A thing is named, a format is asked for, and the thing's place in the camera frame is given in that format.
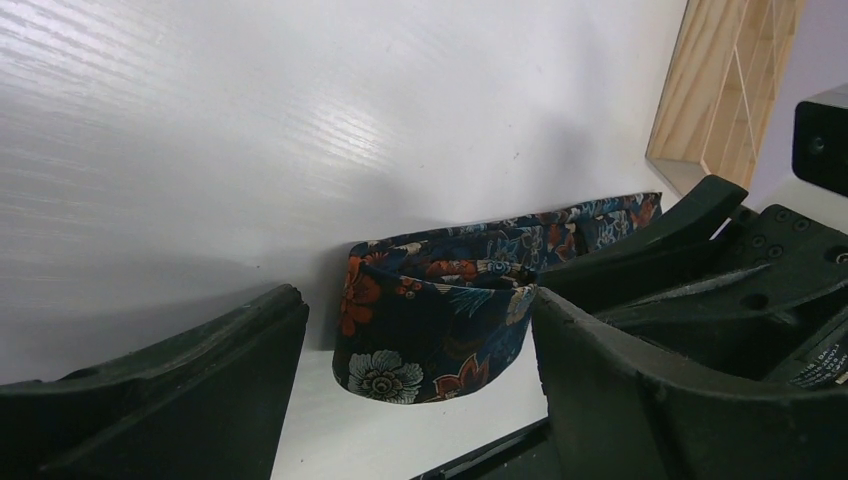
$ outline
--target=wooden frame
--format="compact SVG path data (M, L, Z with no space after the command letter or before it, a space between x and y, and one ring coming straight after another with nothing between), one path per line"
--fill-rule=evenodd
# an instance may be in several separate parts
M805 0L689 0L647 157L681 194L748 187Z

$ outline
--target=white surface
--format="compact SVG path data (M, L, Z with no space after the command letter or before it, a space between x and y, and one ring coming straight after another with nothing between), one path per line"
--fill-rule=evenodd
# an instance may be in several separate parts
M800 180L792 175L792 133L798 102L848 82L848 62L843 60L843 52L848 50L846 22L848 2L845 0L807 0L760 150L747 204L759 206L784 201L800 202L801 208L805 205L815 208L822 195L824 199L834 200L832 194L824 191L810 191L812 196L807 196L804 192L809 187L800 183L794 185ZM791 203L785 205L796 208ZM843 226L840 228L848 227L848 219L836 210L833 210L835 216L829 216L826 221L836 221Z
M532 344L443 404L335 386L346 251L667 192L643 153L684 7L0 1L0 381L291 282L313 313L275 478L408 478L541 418Z

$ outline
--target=black mount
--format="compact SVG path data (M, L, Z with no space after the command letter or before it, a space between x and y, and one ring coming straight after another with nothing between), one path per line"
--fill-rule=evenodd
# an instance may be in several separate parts
M61 380L0 386L0 478L268 479L308 311L286 285Z
M545 478L843 476L848 236L746 195L709 176L650 227L543 272L547 422L485 472L423 478L527 478L528 452L548 452Z

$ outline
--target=navy blue fabric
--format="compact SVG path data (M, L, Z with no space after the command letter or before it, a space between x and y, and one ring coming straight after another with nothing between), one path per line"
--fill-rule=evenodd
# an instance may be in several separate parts
M604 248L660 214L660 194L645 193L354 246L336 381L396 404L483 388L521 350L537 272Z

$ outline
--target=floral fabric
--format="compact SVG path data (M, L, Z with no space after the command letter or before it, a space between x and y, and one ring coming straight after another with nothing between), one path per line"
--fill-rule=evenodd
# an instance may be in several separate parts
M611 245L660 214L660 194L644 193L354 246L336 381L395 404L483 388L521 350L537 272Z

